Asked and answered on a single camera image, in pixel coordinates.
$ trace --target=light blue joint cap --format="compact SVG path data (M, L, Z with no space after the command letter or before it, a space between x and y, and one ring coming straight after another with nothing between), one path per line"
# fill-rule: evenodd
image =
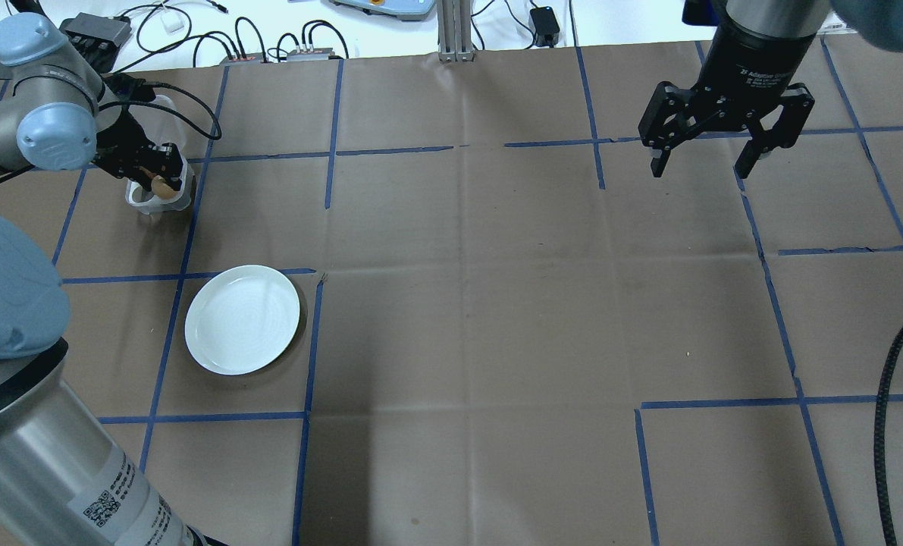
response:
M28 162L41 169L80 169L97 153L97 123L83 106L43 104L20 122L17 146Z
M44 58L66 42L63 32L41 14L28 11L0 21L0 62L4 66Z
M57 270L24 232L0 217L0 359L42 353L70 319Z

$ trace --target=black cord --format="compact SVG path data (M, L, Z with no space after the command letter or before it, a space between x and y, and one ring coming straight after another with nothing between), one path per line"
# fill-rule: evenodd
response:
M185 115L178 113L178 111L171 110L171 108L168 108L167 106L153 104L150 102L145 102L143 100L115 100L101 104L101 107L98 108L98 111L108 110L108 108L114 108L116 106L142 106L145 108L155 108L155 110L166 111L167 113L174 115L176 118L178 118L178 120L184 121L185 124L188 124L188 127L195 129L195 132L197 132L199 135L204 136L205 138L208 138L209 140L218 140L222 138L222 127L219 127L218 119L215 117L215 113L212 113L212 129L217 131L215 132L215 134L208 134L204 130L202 130L201 127L195 125L194 121L189 120L189 118L185 118Z
M122 66L121 68L118 68L117 70L115 70L114 73L120 74L121 72L125 72L125 70L129 70L135 66L138 66L140 63L145 62L147 59L153 58L153 56L160 55L161 53L164 53L164 52L169 52L172 49L174 49L175 46L180 46L181 44L184 44L185 42L188 42L190 40L198 40L198 38L202 38L202 36L204 36L204 35L205 34L193 34L192 36L189 36L188 38L183 38L181 40L178 40L177 42L171 42L171 44L165 45L164 48L162 48L162 49L156 49L154 52L150 52L148 55L145 55L136 61L130 62L130 63Z
M32 166L32 165L28 165L28 166L25 166L25 167L21 167L21 168L15 170L14 172L7 173L7 174L5 174L5 175L3 175L3 176L0 177L0 184L3 184L4 182L7 182L7 180L14 179L15 177L21 176L21 174L23 174L23 173L28 173L28 172L30 172L30 171L32 171L32 170L33 170L33 166Z
M482 38L481 31L478 30L478 25L475 24L475 20L472 18L472 28L475 29L475 35L478 36L478 41L481 42L482 51L485 50L485 38Z
M232 49L229 49L229 46L225 45L225 42L223 42L220 38L216 38L215 34L221 34L221 32L219 32L218 30L213 30L211 32L205 32L205 34L199 36L198 42L195 42L195 51L192 52L192 68L198 68L199 46L202 45L202 41L205 40L205 38L212 38L212 40L219 42L219 44L222 44L222 48L225 49L225 58L232 60Z
M572 10L572 0L569 0L569 21L572 22L572 44L579 47L579 33L575 28L575 12Z
M170 11L178 11L178 13L184 15L185 20L187 20L187 23L188 23L187 28L185 28L185 38L188 38L192 35L192 28L193 28L192 27L192 18L191 18L191 15L188 15L188 11L181 10L180 8L175 8L174 6L168 6L165 3L140 4L139 6L128 8L127 10L122 11L121 17L124 17L124 15L132 13L132 11L138 11L138 10L143 10L143 9L149 9L149 13L145 14L145 18L143 18L142 22L140 22L140 24L138 25L138 30L135 31L135 42L136 42L136 44L138 44L139 48L142 49L143 52L151 53L151 52L157 51L157 49L148 49L142 44L142 30L143 30L143 28L145 28L145 25L147 24L147 22L149 22L151 20L151 17L154 17L154 14L157 14L158 11L160 11L162 9L170 10ZM164 51L169 52L174 48L177 48L177 45L173 46L173 48L170 48L170 49L164 49Z
M892 526L892 511L889 506L889 487L886 484L886 406L889 404L889 387L895 362L903 346L903 325L892 340L886 365L879 378L879 393L876 395L875 426L873 428L873 459L876 481L876 499L879 501L879 518L882 520L882 535L886 546L895 546L895 529Z
M334 27L334 25L329 24L329 22L319 21L319 22L317 22L317 24L312 25L312 27L309 28L309 35L308 35L309 44L311 46L313 45L313 31L315 31L319 27L327 27L330 30L333 30L334 34L337 35L337 38L340 38L340 44L343 44L343 55L345 56L345 58L350 58L350 49L348 49L346 46L346 40L343 40L343 34L340 34L340 31L337 30L337 28Z
M286 38L292 38L294 44L296 44L296 49L299 49L299 40L296 38L296 35L292 34L292 32L286 32L284 35L279 37L279 39L275 43L275 49L277 49L277 51L276 51L277 55L275 56L277 59L275 59L275 60L277 60L277 62L281 61L279 59L279 52L280 51L286 52L286 49L282 49L282 41L284 41ZM289 58L289 52L286 52L286 58Z
M513 20L515 20L515 22L517 22L517 24L518 24L521 28L526 29L526 31L528 32L528 34L531 34L531 44L528 44L528 45L525 46L525 48L524 48L524 49L531 49L531 47L535 45L535 32L531 31L531 28L528 28L528 27L526 26L526 24L524 24L524 22L521 22L520 20L518 20L517 17L515 17L514 11L511 11L511 4L509 3L509 0L506 0L506 6L509 7L509 14L511 15L511 17L513 17Z
M483 14L485 12L485 10L487 10L490 6L492 6L493 3L495 3L495 0L489 0L488 3L485 4L485 7L478 11L475 11L475 13L472 14L472 17L476 17L476 15Z
M263 35L261 34L261 32L259 32L259 27L257 27L249 17L236 18L236 43L239 44L239 51L243 53L243 58L246 58L246 48L243 47L243 39L239 36L239 24L243 21L246 21L249 25L251 25L252 30L256 31L256 37L259 38L260 52L261 55L263 55L263 62L266 62L266 44L263 42Z

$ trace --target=blue tape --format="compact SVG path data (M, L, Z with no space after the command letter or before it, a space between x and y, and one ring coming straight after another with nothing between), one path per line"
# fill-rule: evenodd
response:
M808 447L812 452L812 460L815 462L815 473L818 474L819 486L822 488L822 500L825 501L826 511L829 513L829 524L832 526L832 535L836 537L836 546L845 546L842 537L842 526L839 525L839 515L836 512L836 502L832 500L832 491L829 489L829 477L825 473L825 464L822 463L822 450L818 447L818 439L815 438L815 427L812 426L811 413L808 412L808 404L805 400L805 391L801 388L801 379L795 380L795 393L798 395L798 408L801 409L801 421L805 426L805 435L808 436Z
M694 41L694 49L697 49L697 58L701 60L701 64L704 64L707 61L707 55L704 55L704 47L700 40Z
M3 80L3 86L0 87L0 101L7 96L7 89L10 89L10 80Z
M902 237L903 242L903 224L902 219L899 218L899 213L895 210L895 203L892 201L892 197L889 194L889 190L887 190L886 182L883 180L882 172L879 170L878 165L876 165L875 159L873 159L873 152L870 151L870 145L866 140L866 134L863 132L863 128L861 128L859 124L859 118L856 117L856 111L852 107L852 102L849 100L848 93L845 92L845 87L842 85L842 79L839 77L839 72L836 70L836 63L832 61L832 53L829 52L829 45L826 44L825 38L821 39L822 42L822 53L825 55L826 63L829 65L829 72L832 73L832 80L836 83L836 89L839 90L839 95L842 97L842 103L845 104L845 110L848 111L849 117L852 120L853 127L856 129L856 135L859 137L859 143L863 146L863 152L866 153L866 159L870 163L870 166L873 167L873 173L876 177L876 184L879 187L879 193L882 194L883 199L886 201L886 207L889 208L889 213L892 216L892 221L895 222L895 228L899 231L899 236Z
M99 417L97 419L102 425L140 425L147 424L149 416Z
M204 163L261 162L265 159L329 158L329 152L259 153L259 155L223 155L221 158L203 158Z
M219 118L222 114L222 101L225 99L225 87L229 82L229 67L226 66L222 70L222 83L218 91L218 101L215 103L215 117ZM188 238L185 240L185 250L181 255L181 267L178 271L177 286L174 289L174 301L171 302L171 315L168 321L168 332L165 334L165 345L162 347L161 362L158 364L158 377L154 384L154 394L151 395L151 408L149 411L149 421L145 430L145 442L142 445L142 456L138 462L138 469L145 471L147 467L147 457L151 449L151 435L154 432L155 417L158 415L158 402L161 400L161 391L165 381L165 370L168 368L168 355L171 350L171 339L174 337L174 326L178 320L178 307L181 304L181 291L185 286L185 273L188 270L188 260L191 258L192 243L195 240L195 227L199 218L199 208L202 206L202 196L205 195L205 177L209 173L209 165L212 163L212 145L215 141L209 140L209 144L205 146L205 166L199 173L198 190L195 194L195 202L192 204L192 220L188 224Z
M688 408L742 408L763 406L791 406L797 398L732 398L732 400L663 400L643 402L641 409L688 409Z
M869 246L840 246L837 249L782 249L778 256L821 256L827 253L894 253L903 252L903 246L885 246L873 249Z
M582 58L582 48L575 48L576 61L579 62L579 76L582 78L582 92L586 98L586 114L589 115L589 132L593 135L593 159L596 162L596 178L600 184L600 190L607 188L606 176L603 171L603 156L600 155L600 146L597 144L599 133L596 131L596 112L593 109L593 93L589 90L589 77L586 75L586 61Z
M306 376L306 403L303 404L303 433L299 438L299 462L296 465L296 502L293 510L293 546L299 546L299 525L303 522L303 477L306 476L306 454L309 452L309 415L313 409L313 386L316 380L316 350L320 338L320 314L323 309L323 281L316 284L313 303L313 328L309 338L309 372Z
M323 208L330 208L333 198L333 170L337 159L337 129L340 128L340 93L343 90L343 60L337 62L337 89L333 97L333 125L330 128L330 161L327 165L327 192Z
M445 149L454 149L454 146L423 146L423 148L348 149L344 152L337 152L337 155L388 155L388 153L444 152Z
M506 148L545 148L545 146L582 146L586 144L611 144L611 138L582 138L578 140L542 140L533 142L508 142Z
M229 422L229 421L292 421L304 419L302 411L271 411L254 413L215 413L205 415L160 415L155 422Z
M660 532L657 531L657 511L653 505L653 486L650 484L650 463L646 457L646 437L643 435L643 419L639 410L634 410L636 421L636 449L639 450L639 472L643 479L643 497L646 498L646 519L650 525L650 544L660 546Z
M147 283L151 281L177 281L177 274L126 275L124 277L69 277L64 284Z
M87 169L80 169L80 177L77 178L77 187L74 188L74 196L71 197L71 204L67 207L67 215L64 218L64 227L60 228L60 237L57 238L57 246L53 249L53 259L50 259L50 262L53 263L54 266L57 265L57 260L60 259L60 251L64 248L64 241L67 239L67 229L71 226L71 218L74 217L74 208L77 207L77 200L80 198L80 189L83 187L85 176L87 176Z
M284 275L312 275L316 273L315 269L309 269L308 267L298 267L295 269L277 269L279 273ZM185 280L189 279L212 279L212 277L219 276L222 273L221 271L208 271L205 273L185 273Z

